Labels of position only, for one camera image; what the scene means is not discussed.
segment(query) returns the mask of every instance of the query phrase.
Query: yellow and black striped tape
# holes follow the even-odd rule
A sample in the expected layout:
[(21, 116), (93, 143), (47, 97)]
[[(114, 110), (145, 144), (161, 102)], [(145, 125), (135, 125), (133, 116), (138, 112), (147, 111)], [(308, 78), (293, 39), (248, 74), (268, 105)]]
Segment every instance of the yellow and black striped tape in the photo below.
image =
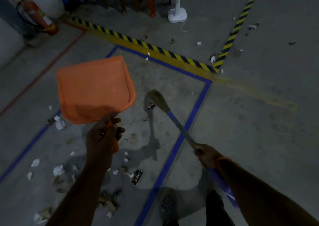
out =
[(93, 29), (96, 29), (98, 31), (101, 31), (101, 32), (104, 32), (106, 34), (110, 34), (114, 37), (117, 37), (117, 38), (120, 38), (120, 39), (123, 39), (123, 40), (126, 40), (128, 42), (131, 42), (131, 43), (134, 43), (136, 45), (140, 45), (146, 49), (150, 49), (152, 51), (155, 51), (155, 52), (158, 52), (162, 55), (166, 55), (168, 57), (171, 57), (173, 59), (177, 59), (179, 61), (182, 61), (182, 62), (185, 62), (187, 64), (190, 64), (190, 65), (193, 65), (193, 66), (196, 66), (198, 68), (201, 68), (201, 69), (204, 69), (205, 71), (209, 71), (209, 72), (212, 72), (212, 73), (217, 73), (218, 72), (218, 69), (213, 69), (212, 66), (210, 65), (206, 65), (204, 63), (201, 63), (199, 61), (196, 61), (196, 60), (193, 60), (191, 58), (187, 58), (185, 56), (181, 56), (181, 55), (178, 55), (176, 53), (173, 53), (171, 51), (168, 51), (168, 50), (165, 50), (165, 49), (162, 49), (158, 46), (155, 46), (155, 45), (151, 45), (149, 43), (146, 43), (144, 41), (141, 41), (141, 40), (138, 40), (138, 39), (134, 39), (134, 38), (131, 38), (127, 35), (124, 35), (124, 34), (120, 34), (118, 32), (115, 32), (113, 30), (110, 30), (110, 29), (107, 29), (107, 28), (104, 28), (104, 27), (101, 27), (101, 26), (98, 26), (96, 24), (93, 24), (93, 23), (90, 23), (90, 22), (87, 22), (85, 20), (82, 20), (80, 18), (75, 18), (75, 17), (72, 17), (72, 20), (76, 23), (79, 23), (79, 24), (82, 24), (88, 28), (93, 28)]
[(229, 38), (227, 39), (223, 49), (219, 52), (219, 55), (216, 59), (216, 62), (213, 64), (214, 70), (219, 70), (220, 66), (223, 64), (230, 48), (233, 46), (233, 43), (235, 41), (235, 38), (237, 34), (239, 33), (239, 30), (242, 27), (242, 24), (244, 23), (253, 3), (255, 0), (248, 0), (244, 10), (242, 11), (239, 20), (237, 21), (236, 25), (234, 26), (233, 30), (229, 34)]

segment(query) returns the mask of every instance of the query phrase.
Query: red fire extinguisher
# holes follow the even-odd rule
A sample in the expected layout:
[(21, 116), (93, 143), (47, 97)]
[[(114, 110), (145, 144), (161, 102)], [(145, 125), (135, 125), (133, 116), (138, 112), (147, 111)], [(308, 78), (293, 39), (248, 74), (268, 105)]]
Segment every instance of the red fire extinguisher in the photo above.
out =
[(53, 35), (58, 32), (57, 26), (48, 18), (35, 2), (20, 0), (23, 10), (44, 32)]

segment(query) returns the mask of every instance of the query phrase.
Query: dark pants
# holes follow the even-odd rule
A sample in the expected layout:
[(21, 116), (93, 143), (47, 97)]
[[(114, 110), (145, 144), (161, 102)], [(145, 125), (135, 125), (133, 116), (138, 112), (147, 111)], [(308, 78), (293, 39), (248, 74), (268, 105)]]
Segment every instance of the dark pants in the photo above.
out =
[[(165, 226), (178, 226), (178, 221), (170, 221)], [(234, 226), (216, 191), (211, 191), (206, 197), (206, 226)]]

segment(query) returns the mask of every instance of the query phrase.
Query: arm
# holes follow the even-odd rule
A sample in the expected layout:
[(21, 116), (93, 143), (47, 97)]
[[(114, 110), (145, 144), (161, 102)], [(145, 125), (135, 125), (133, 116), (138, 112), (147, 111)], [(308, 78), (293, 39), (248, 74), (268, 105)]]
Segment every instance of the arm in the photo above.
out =
[(125, 130), (113, 125), (104, 133), (111, 120), (119, 123), (112, 113), (101, 119), (86, 137), (86, 164), (74, 185), (65, 196), (46, 226), (89, 226), (92, 224), (104, 175), (111, 166), (114, 138), (119, 140)]
[[(195, 154), (209, 168), (216, 168), (221, 154), (208, 145), (196, 144)], [(245, 171), (230, 160), (220, 160), (218, 169), (230, 186), (249, 226), (309, 225), (319, 223), (293, 200)]]

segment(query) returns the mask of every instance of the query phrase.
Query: orange dustpan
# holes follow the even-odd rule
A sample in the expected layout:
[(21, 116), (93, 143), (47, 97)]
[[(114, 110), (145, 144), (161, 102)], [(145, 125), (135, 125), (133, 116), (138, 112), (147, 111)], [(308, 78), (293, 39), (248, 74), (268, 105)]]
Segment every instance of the orange dustpan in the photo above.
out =
[[(57, 79), (62, 115), (74, 124), (92, 123), (110, 112), (122, 112), (136, 98), (122, 56), (61, 68)], [(115, 142), (113, 152), (118, 151)]]

